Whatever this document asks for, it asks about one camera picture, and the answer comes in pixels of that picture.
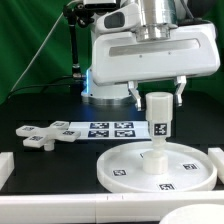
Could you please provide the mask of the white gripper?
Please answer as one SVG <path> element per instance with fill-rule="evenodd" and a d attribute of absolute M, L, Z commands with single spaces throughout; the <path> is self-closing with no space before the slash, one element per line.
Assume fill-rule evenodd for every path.
<path fill-rule="evenodd" d="M 170 31 L 167 40 L 139 42 L 131 32 L 105 34 L 92 50 L 92 77 L 98 85 L 128 82 L 138 111 L 145 102 L 138 82 L 174 79 L 174 98 L 182 105 L 188 77 L 208 76 L 220 66 L 213 24 L 181 26 Z"/>

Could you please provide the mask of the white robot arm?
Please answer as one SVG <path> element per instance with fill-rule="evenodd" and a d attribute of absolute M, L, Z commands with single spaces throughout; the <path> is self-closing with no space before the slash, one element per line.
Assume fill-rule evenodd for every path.
<path fill-rule="evenodd" d="M 172 80 L 182 104 L 186 80 L 220 66 L 213 23 L 196 19 L 188 0 L 83 0 L 93 14 L 92 63 L 82 98 L 98 105 L 134 102 L 140 82 Z"/>

